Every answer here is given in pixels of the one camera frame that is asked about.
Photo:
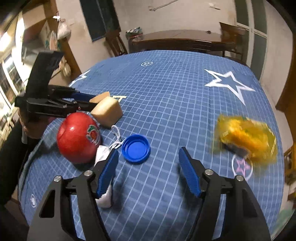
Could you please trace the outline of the person left hand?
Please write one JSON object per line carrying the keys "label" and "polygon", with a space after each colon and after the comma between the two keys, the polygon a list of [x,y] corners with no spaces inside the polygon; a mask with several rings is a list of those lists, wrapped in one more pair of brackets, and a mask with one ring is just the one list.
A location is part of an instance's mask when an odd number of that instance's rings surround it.
{"label": "person left hand", "polygon": [[29,119],[25,110],[19,108],[18,115],[23,131],[29,138],[40,139],[47,126],[55,120],[55,117],[40,115],[36,119]]}

